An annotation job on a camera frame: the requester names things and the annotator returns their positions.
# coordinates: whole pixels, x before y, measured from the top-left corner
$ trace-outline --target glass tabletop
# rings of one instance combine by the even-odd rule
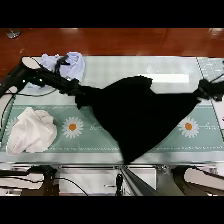
[[[156,93],[186,93],[197,89],[198,82],[203,77],[195,57],[85,56],[84,61],[86,67],[81,84],[98,88],[104,88],[125,77],[144,75],[154,79],[152,90]],[[39,90],[25,88],[22,93],[40,95],[51,90],[52,87]],[[8,124],[28,106],[47,110],[55,118],[58,129],[57,139],[43,153],[24,152],[18,156],[7,156],[5,146],[9,132],[5,131],[0,162],[48,164],[119,164],[122,162],[116,141],[101,127],[90,108],[81,110],[76,108],[74,96],[62,95],[58,91],[43,97],[16,96]],[[63,122],[69,117],[78,117],[84,123],[85,128],[80,138],[63,137]],[[197,138],[186,138],[178,128],[175,128],[159,145],[133,163],[180,164],[224,161],[222,135],[212,103],[203,101],[196,106],[188,118],[194,118],[198,122],[200,134]]]

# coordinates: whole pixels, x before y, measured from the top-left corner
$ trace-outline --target daisy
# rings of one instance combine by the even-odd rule
[[[5,128],[5,131],[6,131],[6,135],[10,135],[11,134],[11,130],[12,130],[12,127],[17,123],[17,117],[15,117],[14,119],[11,119],[11,121],[9,121],[7,123],[7,126]]]
[[[185,137],[191,138],[197,136],[199,133],[199,127],[197,122],[194,120],[194,118],[186,117],[184,118],[178,125],[179,131],[182,131],[182,135],[185,135]]]
[[[81,119],[77,117],[69,117],[62,125],[62,131],[64,131],[63,135],[65,135],[66,138],[75,138],[75,136],[82,134],[81,131],[83,130],[83,126],[84,124]]]

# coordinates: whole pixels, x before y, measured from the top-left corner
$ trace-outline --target black cloth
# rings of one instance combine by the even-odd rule
[[[91,106],[129,164],[160,143],[200,102],[194,93],[156,94],[152,79],[121,79],[104,89],[80,86],[77,107]]]

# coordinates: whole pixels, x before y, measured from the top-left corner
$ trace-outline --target wooden floor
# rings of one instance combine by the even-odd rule
[[[224,57],[223,28],[21,28],[17,39],[0,29],[0,80],[21,56],[161,55]]]

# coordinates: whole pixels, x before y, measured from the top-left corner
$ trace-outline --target white cloth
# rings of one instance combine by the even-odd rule
[[[25,150],[43,152],[57,136],[54,118],[44,110],[34,111],[32,107],[27,107],[17,119],[7,142],[8,155],[18,155]]]
[[[82,54],[78,52],[68,52],[68,58],[66,62],[70,63],[70,65],[60,65],[60,74],[62,77],[66,79],[78,79],[82,81],[84,70],[85,70],[85,62],[82,57]],[[38,62],[43,65],[46,69],[54,72],[55,65],[57,60],[62,56],[56,54],[55,56],[48,56],[47,54],[43,54],[41,59]],[[33,85],[32,83],[28,83],[27,87],[39,89],[39,86]]]

